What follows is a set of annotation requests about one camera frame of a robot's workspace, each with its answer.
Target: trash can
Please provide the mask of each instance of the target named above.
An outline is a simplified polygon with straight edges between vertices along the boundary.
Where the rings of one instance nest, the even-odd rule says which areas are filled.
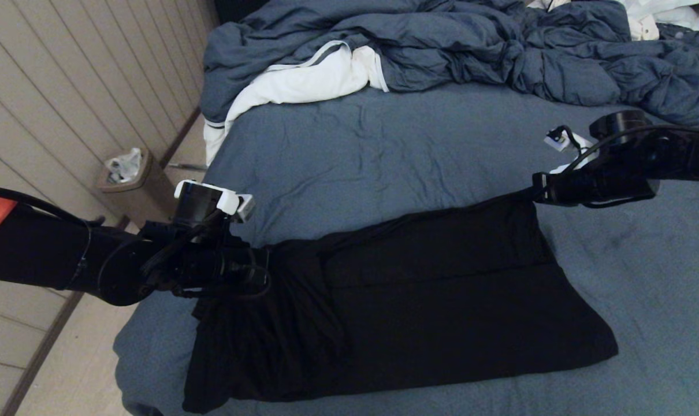
[[[170,222],[175,214],[175,186],[148,149],[141,149],[139,171],[131,181],[117,184],[109,179],[111,172],[104,166],[98,176],[98,189],[118,206],[136,226],[142,228],[147,220]]]

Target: plastic bag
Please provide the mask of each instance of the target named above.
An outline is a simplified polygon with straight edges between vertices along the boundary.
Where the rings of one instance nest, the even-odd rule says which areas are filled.
[[[138,147],[131,152],[120,155],[106,161],[106,168],[111,172],[109,182],[112,184],[125,184],[131,182],[142,164],[142,150]]]

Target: white fabric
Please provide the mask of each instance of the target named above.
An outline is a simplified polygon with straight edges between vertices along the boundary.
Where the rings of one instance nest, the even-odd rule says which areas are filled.
[[[653,19],[653,15],[647,15],[640,20],[627,15],[629,21],[629,31],[632,35],[632,40],[657,40],[660,38],[658,25]]]
[[[534,0],[527,7],[553,10],[571,0]],[[656,40],[660,37],[656,21],[677,24],[699,31],[699,15],[688,5],[699,0],[617,0],[627,10],[632,40]]]
[[[338,45],[338,50],[316,64],[329,48]],[[368,46],[350,51],[350,46],[341,40],[332,40],[323,45],[312,58],[302,64],[272,65],[237,95],[224,123],[205,124],[203,138],[206,142],[206,164],[210,165],[213,161],[233,122],[250,108],[265,103],[330,100],[357,92],[368,83],[373,88],[388,92],[380,56]]]
[[[688,27],[693,31],[699,31],[699,14],[689,6],[655,13],[653,16],[660,23],[676,24],[677,26]]]

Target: black garment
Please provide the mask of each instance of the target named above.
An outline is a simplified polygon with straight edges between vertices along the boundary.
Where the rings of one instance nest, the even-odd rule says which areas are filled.
[[[267,0],[213,0],[218,21],[240,21],[267,3]]]
[[[574,369],[617,353],[522,192],[272,248],[273,288],[202,320],[188,411]]]

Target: mattress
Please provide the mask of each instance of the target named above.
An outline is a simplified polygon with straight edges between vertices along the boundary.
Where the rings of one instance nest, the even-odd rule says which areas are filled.
[[[532,173],[572,157],[546,146],[546,131],[568,124],[586,135],[625,108],[482,84],[264,105],[236,120],[205,181],[255,196],[252,219],[232,227],[252,245],[317,239],[528,187]],[[569,282],[613,329],[616,357],[470,384],[230,400],[209,415],[699,414],[699,182],[664,181],[657,198],[606,210],[537,205],[537,215]],[[132,414],[184,414],[193,307],[151,295],[118,335],[117,382]]]

